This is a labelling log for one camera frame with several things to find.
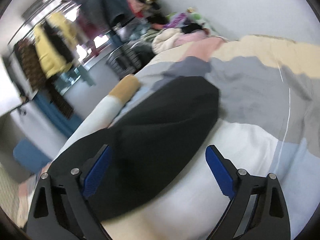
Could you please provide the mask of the white and tan roll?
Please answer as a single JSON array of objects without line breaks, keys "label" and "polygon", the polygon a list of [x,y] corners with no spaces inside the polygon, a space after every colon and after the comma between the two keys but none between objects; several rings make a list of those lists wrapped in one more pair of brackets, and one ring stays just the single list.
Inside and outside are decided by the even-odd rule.
[{"label": "white and tan roll", "polygon": [[96,105],[73,135],[82,138],[100,129],[107,128],[140,87],[141,84],[134,75],[124,77]]}]

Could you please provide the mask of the cream fluffy blanket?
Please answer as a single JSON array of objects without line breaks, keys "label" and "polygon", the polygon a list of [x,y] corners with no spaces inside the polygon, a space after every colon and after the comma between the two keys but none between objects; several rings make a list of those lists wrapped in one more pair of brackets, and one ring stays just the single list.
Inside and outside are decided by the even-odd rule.
[{"label": "cream fluffy blanket", "polygon": [[184,33],[180,28],[162,30],[152,41],[151,48],[155,54],[174,48],[174,43]]}]

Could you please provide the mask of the yellow fleece jacket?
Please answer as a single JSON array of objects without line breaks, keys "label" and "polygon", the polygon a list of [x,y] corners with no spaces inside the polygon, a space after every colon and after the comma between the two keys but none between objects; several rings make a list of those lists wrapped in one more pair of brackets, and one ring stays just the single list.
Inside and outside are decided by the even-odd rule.
[{"label": "yellow fleece jacket", "polygon": [[69,71],[75,60],[78,41],[76,29],[61,12],[50,14],[33,28],[40,66],[50,78]]}]

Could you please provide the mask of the brown plaid scarf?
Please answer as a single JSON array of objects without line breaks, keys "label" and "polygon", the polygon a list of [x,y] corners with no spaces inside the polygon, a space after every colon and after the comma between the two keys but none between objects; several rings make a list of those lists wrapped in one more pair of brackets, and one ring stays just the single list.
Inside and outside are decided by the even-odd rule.
[{"label": "brown plaid scarf", "polygon": [[14,45],[14,52],[33,91],[43,89],[47,78],[40,65],[35,46],[25,38]]}]

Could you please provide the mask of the large black coat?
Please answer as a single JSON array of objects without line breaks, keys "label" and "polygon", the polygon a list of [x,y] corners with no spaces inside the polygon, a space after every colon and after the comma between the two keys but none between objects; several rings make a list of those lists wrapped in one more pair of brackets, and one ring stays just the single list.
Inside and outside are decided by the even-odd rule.
[{"label": "large black coat", "polygon": [[113,126],[72,144],[49,174],[66,174],[110,146],[110,164],[88,203],[99,221],[128,213],[155,198],[191,161],[217,122],[219,95],[203,77],[178,77]]}]

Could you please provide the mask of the silver ribbed suitcase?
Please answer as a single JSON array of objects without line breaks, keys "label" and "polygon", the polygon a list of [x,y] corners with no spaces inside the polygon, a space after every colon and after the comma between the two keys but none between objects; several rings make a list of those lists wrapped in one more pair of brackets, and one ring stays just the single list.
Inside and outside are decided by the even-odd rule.
[{"label": "silver ribbed suitcase", "polygon": [[120,79],[129,74],[136,74],[144,68],[153,58],[151,46],[144,42],[137,42],[132,46],[124,44],[112,51],[106,64]]}]

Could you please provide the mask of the patchwork pastel bed quilt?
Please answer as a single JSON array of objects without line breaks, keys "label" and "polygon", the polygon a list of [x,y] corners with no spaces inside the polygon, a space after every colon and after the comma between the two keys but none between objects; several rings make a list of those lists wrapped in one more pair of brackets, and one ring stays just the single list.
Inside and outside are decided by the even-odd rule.
[{"label": "patchwork pastel bed quilt", "polygon": [[[319,46],[252,35],[169,49],[135,75],[140,89],[107,128],[163,85],[191,76],[218,88],[217,122],[155,198],[116,218],[98,220],[110,239],[208,239],[230,202],[206,162],[210,145],[251,175],[275,174],[287,205],[290,239],[319,239]],[[31,189],[21,220],[26,235],[41,174],[81,139],[73,134]]]}]

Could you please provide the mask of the dark grey hanging jacket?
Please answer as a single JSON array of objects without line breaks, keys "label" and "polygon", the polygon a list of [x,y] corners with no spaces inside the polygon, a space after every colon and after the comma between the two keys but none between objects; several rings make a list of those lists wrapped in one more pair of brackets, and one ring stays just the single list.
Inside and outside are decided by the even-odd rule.
[{"label": "dark grey hanging jacket", "polygon": [[98,28],[108,30],[120,24],[130,23],[134,14],[126,0],[72,0],[80,5],[85,18]]}]

